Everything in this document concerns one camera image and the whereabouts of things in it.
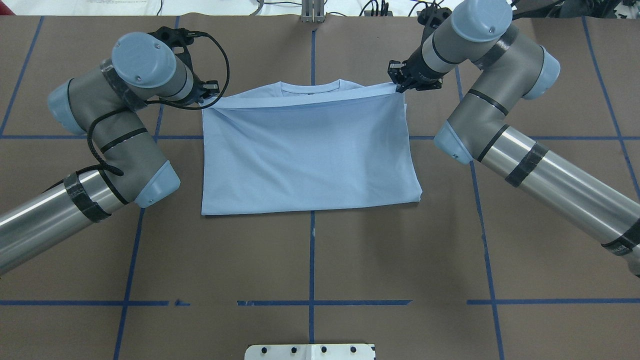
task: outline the metal bracket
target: metal bracket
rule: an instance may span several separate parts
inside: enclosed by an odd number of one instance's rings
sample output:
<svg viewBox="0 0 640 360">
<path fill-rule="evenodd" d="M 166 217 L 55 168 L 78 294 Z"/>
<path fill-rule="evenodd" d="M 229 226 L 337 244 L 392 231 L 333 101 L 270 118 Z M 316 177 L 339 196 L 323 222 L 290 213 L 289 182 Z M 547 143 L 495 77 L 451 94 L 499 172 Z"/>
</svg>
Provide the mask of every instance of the metal bracket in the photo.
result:
<svg viewBox="0 0 640 360">
<path fill-rule="evenodd" d="M 302 22 L 324 22 L 324 0 L 302 0 Z"/>
<path fill-rule="evenodd" d="M 373 344 L 252 345 L 244 360 L 375 360 Z"/>
</svg>

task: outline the light blue joint cap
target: light blue joint cap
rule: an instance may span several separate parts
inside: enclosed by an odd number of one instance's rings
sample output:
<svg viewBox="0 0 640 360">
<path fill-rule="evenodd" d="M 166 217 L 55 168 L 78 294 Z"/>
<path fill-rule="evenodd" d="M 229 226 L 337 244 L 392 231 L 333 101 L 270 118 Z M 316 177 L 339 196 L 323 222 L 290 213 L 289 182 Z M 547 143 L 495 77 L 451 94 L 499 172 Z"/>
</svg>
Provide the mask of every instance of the light blue joint cap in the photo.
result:
<svg viewBox="0 0 640 360">
<path fill-rule="evenodd" d="M 465 0 L 451 14 L 451 26 L 469 41 L 487 42 L 501 37 L 512 18 L 505 0 Z"/>
<path fill-rule="evenodd" d="M 544 46 L 541 46 L 542 51 L 545 53 L 544 60 L 542 62 L 542 70 L 540 70 L 540 75 L 538 76 L 538 80 L 533 85 L 531 90 L 524 94 L 523 98 L 527 100 L 533 100 L 547 91 L 558 79 L 558 75 L 560 75 L 560 63 L 556 60 L 555 57 L 551 56 L 547 52 Z"/>
<path fill-rule="evenodd" d="M 135 200 L 136 204 L 141 208 L 146 208 L 164 199 L 179 187 L 180 178 L 167 160 L 138 194 Z"/>
<path fill-rule="evenodd" d="M 162 41 L 146 33 L 128 33 L 111 51 L 118 75 L 139 88 L 157 88 L 175 73 L 175 55 Z"/>
<path fill-rule="evenodd" d="M 71 79 L 53 90 L 47 98 L 47 105 L 54 119 L 62 124 L 67 131 L 72 134 L 82 135 L 85 134 L 86 131 L 78 125 L 74 114 L 71 112 L 71 105 L 69 104 L 70 83 Z"/>
<path fill-rule="evenodd" d="M 433 138 L 433 142 L 440 150 L 446 152 L 461 164 L 466 165 L 474 160 L 449 121 L 446 121 L 440 128 L 438 134 Z"/>
</svg>

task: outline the light blue cloth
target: light blue cloth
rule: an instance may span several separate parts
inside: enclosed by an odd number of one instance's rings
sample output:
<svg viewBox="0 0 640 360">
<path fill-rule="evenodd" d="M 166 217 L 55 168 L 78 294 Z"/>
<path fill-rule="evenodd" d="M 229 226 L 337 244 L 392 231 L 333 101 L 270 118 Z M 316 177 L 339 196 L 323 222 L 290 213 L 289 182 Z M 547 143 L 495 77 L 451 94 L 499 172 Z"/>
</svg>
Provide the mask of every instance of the light blue cloth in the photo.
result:
<svg viewBox="0 0 640 360">
<path fill-rule="evenodd" d="M 392 83 L 275 83 L 202 112 L 203 215 L 420 201 Z"/>
</svg>

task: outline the black tape band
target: black tape band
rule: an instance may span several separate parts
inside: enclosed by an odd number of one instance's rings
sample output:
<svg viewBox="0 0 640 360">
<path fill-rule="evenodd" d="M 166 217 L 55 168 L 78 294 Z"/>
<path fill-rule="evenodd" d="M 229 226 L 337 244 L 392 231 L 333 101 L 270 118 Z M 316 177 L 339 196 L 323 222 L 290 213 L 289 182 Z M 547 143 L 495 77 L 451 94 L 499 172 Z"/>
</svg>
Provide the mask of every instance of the black tape band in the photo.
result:
<svg viewBox="0 0 640 360">
<path fill-rule="evenodd" d="M 114 69 L 111 59 L 104 60 L 100 64 L 100 71 L 109 83 L 113 91 L 122 99 L 122 102 L 133 112 L 146 108 L 147 104 L 140 99 L 127 85 L 127 83 L 118 75 Z"/>
<path fill-rule="evenodd" d="M 91 200 L 75 172 L 72 172 L 65 178 L 64 184 L 71 201 L 74 202 L 78 210 L 82 211 L 82 214 L 84 214 L 87 219 L 92 222 L 100 222 L 111 216 L 111 214 L 106 213 L 98 203 Z"/>
<path fill-rule="evenodd" d="M 620 235 L 610 243 L 603 244 L 602 247 L 609 250 L 616 256 L 627 255 L 640 243 L 640 219 L 631 225 L 629 230 Z"/>
<path fill-rule="evenodd" d="M 469 94 L 473 94 L 479 97 L 480 99 L 488 102 L 494 108 L 500 110 L 500 112 L 502 112 L 504 116 L 509 115 L 509 110 L 507 110 L 507 108 L 505 108 L 501 103 L 497 102 L 496 100 L 493 100 L 490 96 L 486 95 L 485 93 L 479 92 L 476 89 L 469 89 Z"/>
<path fill-rule="evenodd" d="M 493 138 L 491 139 L 491 141 L 486 144 L 486 146 L 484 147 L 484 149 L 482 150 L 482 152 L 480 153 L 480 156 L 478 156 L 478 161 L 482 162 L 482 159 L 484 159 L 484 156 L 486 155 L 486 153 L 489 151 L 489 149 L 491 149 L 491 147 L 495 144 L 495 142 L 500 138 L 500 136 L 502 136 L 502 133 L 508 128 L 509 126 L 507 124 L 504 124 L 500 130 L 493 136 Z"/>
<path fill-rule="evenodd" d="M 538 166 L 538 163 L 545 157 L 549 148 L 542 145 L 539 142 L 533 144 L 533 147 L 529 152 L 520 160 L 518 166 L 511 171 L 511 173 L 504 178 L 507 183 L 511 184 L 514 188 L 517 188 L 522 184 L 522 181 L 531 174 L 531 172 Z"/>
<path fill-rule="evenodd" d="M 518 36 L 518 28 L 511 25 L 507 31 L 498 39 L 489 51 L 486 52 L 480 59 L 473 61 L 474 65 L 480 70 L 487 69 L 493 65 L 498 59 L 509 50 L 513 42 Z"/>
<path fill-rule="evenodd" d="M 104 180 L 104 183 L 107 184 L 107 186 L 109 187 L 109 190 L 111 190 L 111 192 L 113 193 L 113 195 L 123 204 L 123 205 L 127 205 L 129 203 L 129 201 L 127 201 L 127 199 L 124 198 L 124 196 L 122 196 L 122 194 L 118 191 L 118 189 L 116 189 L 116 187 L 113 185 L 113 183 L 111 182 L 111 180 L 109 179 L 109 177 L 107 176 L 107 174 L 104 172 L 103 169 L 99 169 L 98 172 L 100 173 L 100 176 L 102 176 L 102 180 Z"/>
<path fill-rule="evenodd" d="M 433 52 L 434 52 L 434 53 L 436 53 L 436 56 L 438 56 L 438 57 L 440 58 L 440 60 L 442 60 L 442 61 L 444 61 L 444 62 L 446 62 L 446 63 L 448 63 L 448 64 L 451 64 L 451 65 L 457 65 L 457 64 L 459 64 L 459 63 L 452 63 L 451 61 L 449 61 L 449 60 L 447 60 L 447 59 L 443 58 L 443 57 L 442 57 L 442 55 L 440 55 L 440 53 L 438 52 L 438 49 L 436 49 L 436 40 L 435 40 L 435 37 L 431 37 L 431 46 L 433 47 Z"/>
<path fill-rule="evenodd" d="M 128 140 L 128 139 L 130 139 L 130 138 L 132 138 L 132 137 L 134 137 L 136 135 L 140 135 L 140 134 L 146 133 L 146 132 L 147 132 L 147 129 L 145 127 L 141 127 L 141 128 L 136 129 L 134 131 L 129 131 L 128 133 L 120 136 L 119 138 L 117 138 L 117 139 L 115 139 L 113 141 L 108 142 L 105 146 L 101 147 L 100 148 L 100 152 L 104 154 L 105 151 L 107 151 L 110 148 L 118 145 L 119 143 L 121 143 L 123 141 L 126 141 L 126 140 Z"/>
</svg>

